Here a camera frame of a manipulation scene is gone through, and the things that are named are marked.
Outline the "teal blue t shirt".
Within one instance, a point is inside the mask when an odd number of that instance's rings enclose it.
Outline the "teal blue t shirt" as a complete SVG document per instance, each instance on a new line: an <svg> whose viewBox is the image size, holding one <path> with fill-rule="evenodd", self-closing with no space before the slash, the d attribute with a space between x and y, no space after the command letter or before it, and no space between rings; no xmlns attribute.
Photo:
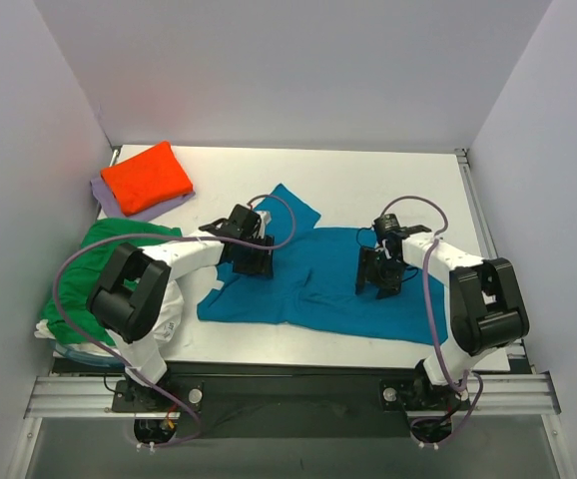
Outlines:
<svg viewBox="0 0 577 479"><path fill-rule="evenodd" d="M221 288L198 305L202 321L288 323L346 335L431 343L421 276L408 271L399 295L377 299L368 284L355 293L359 247L374 240L356 228L322 228L319 213L284 185L277 185L259 209L269 211L268 231L289 243L274 253L274 277L217 268Z"/></svg>

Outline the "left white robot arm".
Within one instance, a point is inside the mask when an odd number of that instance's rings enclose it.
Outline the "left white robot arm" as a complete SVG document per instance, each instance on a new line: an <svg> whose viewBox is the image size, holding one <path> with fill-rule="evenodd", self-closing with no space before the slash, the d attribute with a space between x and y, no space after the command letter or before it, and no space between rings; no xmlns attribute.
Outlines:
<svg viewBox="0 0 577 479"><path fill-rule="evenodd" d="M164 408L171 386L154 328L165 310L165 297L175 306L184 299L177 280L198 269L228 263L233 272L271 278L275 238L266 233L271 214L234 206L230 216L204 225L182 241L136 247L118 245L91 291L86 307L107 330L125 371L138 382L135 397L151 411Z"/></svg>

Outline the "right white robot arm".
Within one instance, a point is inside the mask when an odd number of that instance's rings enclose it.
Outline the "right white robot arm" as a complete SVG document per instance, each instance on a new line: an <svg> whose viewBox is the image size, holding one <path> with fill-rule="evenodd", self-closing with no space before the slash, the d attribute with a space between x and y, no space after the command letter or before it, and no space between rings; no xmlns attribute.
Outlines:
<svg viewBox="0 0 577 479"><path fill-rule="evenodd" d="M376 297L401 293L405 271L419 270L434 353L423 360L411 382L416 403L433 407L447 386L465 388L465 377L495 350L524 338L530 323L517 277L505 258L467 253L423 225L403 227L396 215L372 223L375 246L359 249L355 293L368 285Z"/></svg>

